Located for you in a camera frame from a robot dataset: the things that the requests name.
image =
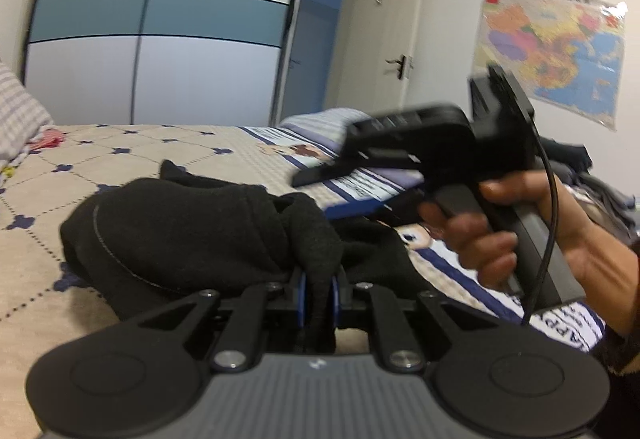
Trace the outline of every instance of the clothing pile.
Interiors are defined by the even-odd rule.
[[[192,175],[164,161],[141,178],[85,199],[60,227],[71,270],[120,319],[201,289],[238,296],[286,283],[296,265],[310,300],[305,348],[326,345],[326,306],[340,265],[403,298],[430,288],[398,232],[361,216],[329,221],[306,194],[276,197],[256,184]]]
[[[622,194],[590,175],[593,162],[584,146],[561,144],[545,138],[542,138],[542,145],[553,171],[589,218],[626,245],[635,242],[640,229],[636,198]]]

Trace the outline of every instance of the wardrobe door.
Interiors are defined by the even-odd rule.
[[[36,0],[25,82],[59,124],[130,121],[145,0]]]
[[[290,0],[148,0],[134,120],[265,125]]]

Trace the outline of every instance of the round black pad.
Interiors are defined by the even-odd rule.
[[[26,382],[38,421],[64,437],[144,435],[191,407],[196,363],[169,333],[114,326],[42,356]]]
[[[81,359],[71,370],[78,389],[94,395],[124,394],[145,379],[145,363],[133,356],[107,353]]]
[[[465,333],[442,358],[434,385],[470,427],[507,437],[578,431],[602,410],[609,379],[591,356],[516,326]]]

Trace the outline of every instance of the black cable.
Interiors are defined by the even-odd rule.
[[[522,315],[521,322],[523,326],[529,324],[531,315],[536,309],[536,304],[538,303],[538,298],[540,297],[540,292],[542,291],[542,285],[546,278],[546,272],[549,269],[549,262],[551,262],[551,254],[553,253],[554,246],[556,244],[556,232],[558,232],[558,186],[556,185],[556,178],[554,177],[553,170],[551,170],[551,163],[549,162],[549,158],[542,146],[540,134],[538,133],[538,129],[533,123],[533,120],[531,121],[531,130],[533,131],[536,147],[538,148],[538,153],[540,154],[540,159],[542,159],[542,164],[545,167],[546,179],[549,181],[549,188],[551,192],[551,220],[549,223],[549,236],[546,239],[545,252],[542,255],[542,261],[540,262],[540,269],[538,270],[538,275],[536,276],[536,282],[531,293],[529,294],[529,297],[526,300],[525,306],[523,307],[524,314]]]

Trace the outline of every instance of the black handle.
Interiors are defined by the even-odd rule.
[[[398,80],[402,80],[406,73],[407,68],[407,56],[406,54],[400,54],[400,58],[397,60],[385,60],[388,64],[396,64],[398,66]]]
[[[522,288],[524,303],[532,292],[540,268],[549,230],[533,204],[497,206],[487,202],[477,188],[465,184],[450,184],[434,195],[437,204],[446,215],[464,212],[481,212],[486,215],[494,231],[513,231],[518,236],[515,252],[518,257],[515,277]],[[510,281],[514,289],[516,283]],[[543,311],[567,305],[583,299],[584,289],[569,269],[558,244],[555,244],[548,273],[540,292],[535,310]]]

